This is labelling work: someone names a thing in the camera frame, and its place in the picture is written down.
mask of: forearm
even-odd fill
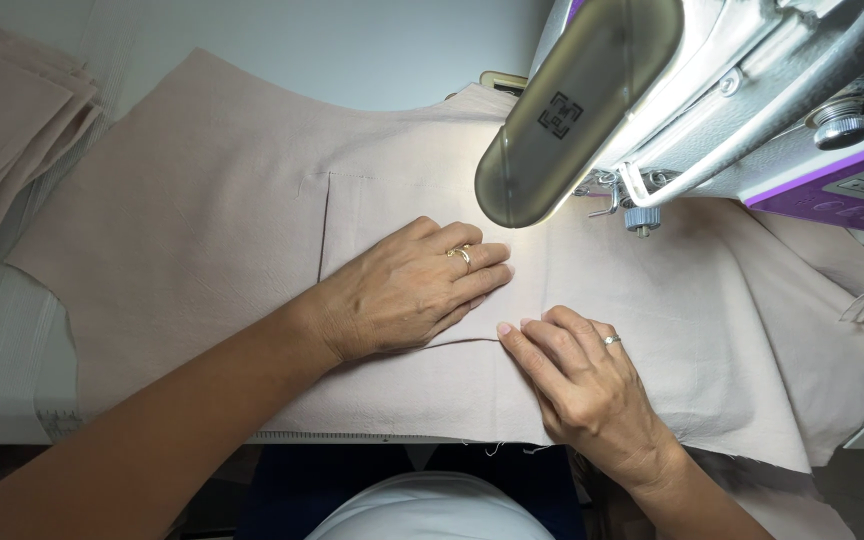
[[[0,482],[0,538],[159,538],[215,469],[337,360],[281,309]],[[48,516],[62,509],[54,521]]]
[[[675,540],[774,540],[682,446],[659,461],[659,481],[623,486],[656,529]]]

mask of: pocket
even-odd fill
[[[515,278],[493,291],[486,300],[436,336],[429,347],[470,339],[496,340],[496,325],[539,318],[546,295],[547,227],[505,228],[489,221],[475,200],[472,179],[468,189],[453,186],[329,173],[325,206],[325,234],[319,279],[419,216],[438,225],[454,221],[482,230],[484,242],[507,242]]]

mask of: silver ring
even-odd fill
[[[461,248],[455,248],[452,250],[448,250],[448,252],[445,254],[445,256],[446,257],[452,257],[455,254],[461,254],[462,259],[465,261],[465,264],[468,265],[469,267],[472,267],[473,266],[473,260],[469,256],[469,254],[466,252],[466,249],[469,249],[471,247],[473,247],[473,246],[471,246],[469,244],[465,244]]]

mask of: dark blue pants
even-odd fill
[[[566,447],[438,445],[426,471],[478,477],[528,510],[557,540],[586,537]],[[268,445],[248,489],[236,540],[301,540],[342,503],[390,477],[415,471],[402,445]]]

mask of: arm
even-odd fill
[[[424,345],[508,283],[508,246],[481,240],[428,218],[393,233],[2,480],[0,538],[161,538],[223,460],[332,367]],[[470,265],[444,255],[466,243]]]
[[[645,394],[610,325],[556,306],[499,340],[532,378],[542,422],[629,492],[677,540],[774,540],[699,468]]]

